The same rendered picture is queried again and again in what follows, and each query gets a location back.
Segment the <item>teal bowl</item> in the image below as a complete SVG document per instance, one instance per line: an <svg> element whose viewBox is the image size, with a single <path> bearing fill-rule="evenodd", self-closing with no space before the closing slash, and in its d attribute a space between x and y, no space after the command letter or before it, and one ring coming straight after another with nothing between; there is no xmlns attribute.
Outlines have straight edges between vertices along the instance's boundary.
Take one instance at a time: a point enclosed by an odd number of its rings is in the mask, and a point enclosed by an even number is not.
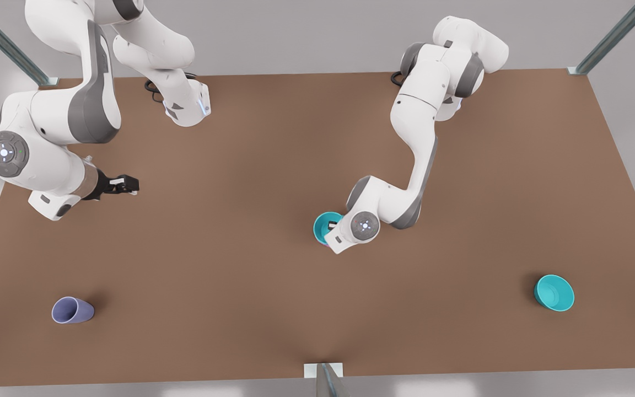
<svg viewBox="0 0 635 397"><path fill-rule="evenodd" d="M534 297L539 305L556 312L571 309L575 300L572 286L557 275L540 277L534 286Z"/></svg>
<svg viewBox="0 0 635 397"><path fill-rule="evenodd" d="M328 223L328 221L337 221L337 223L338 223L340 221L340 219L342 219L342 218L343 218L342 214L335 213L335 212L326 212L326 213L320 214L315 219L315 222L313 224L313 234L314 234L315 238L322 245L328 246L327 241L325 239L325 236L331 230L327 229L327 223Z"/></svg>

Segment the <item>lavender cup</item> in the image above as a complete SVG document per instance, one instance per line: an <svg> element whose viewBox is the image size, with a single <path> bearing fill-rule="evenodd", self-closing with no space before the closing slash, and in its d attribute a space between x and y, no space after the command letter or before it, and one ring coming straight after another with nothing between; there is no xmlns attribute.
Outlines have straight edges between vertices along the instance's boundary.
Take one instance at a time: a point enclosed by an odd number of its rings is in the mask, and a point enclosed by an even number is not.
<svg viewBox="0 0 635 397"><path fill-rule="evenodd" d="M61 297L51 309L51 318L58 324L76 324L89 321L95 308L76 297Z"/></svg>

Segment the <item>silver frame post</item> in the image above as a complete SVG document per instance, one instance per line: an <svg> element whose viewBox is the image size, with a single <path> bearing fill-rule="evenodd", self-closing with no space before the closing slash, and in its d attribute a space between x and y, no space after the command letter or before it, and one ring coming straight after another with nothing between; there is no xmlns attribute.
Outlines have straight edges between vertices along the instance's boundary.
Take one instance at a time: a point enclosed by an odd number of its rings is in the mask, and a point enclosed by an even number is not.
<svg viewBox="0 0 635 397"><path fill-rule="evenodd" d="M620 18L615 26L600 42L576 65L567 68L570 76L586 76L600 61L619 44L635 27L635 5Z"/></svg>
<svg viewBox="0 0 635 397"><path fill-rule="evenodd" d="M2 30L0 51L40 87L55 87L60 79L46 75Z"/></svg>
<svg viewBox="0 0 635 397"><path fill-rule="evenodd" d="M316 397L351 397L343 378L343 363L306 363L304 378L315 378Z"/></svg>

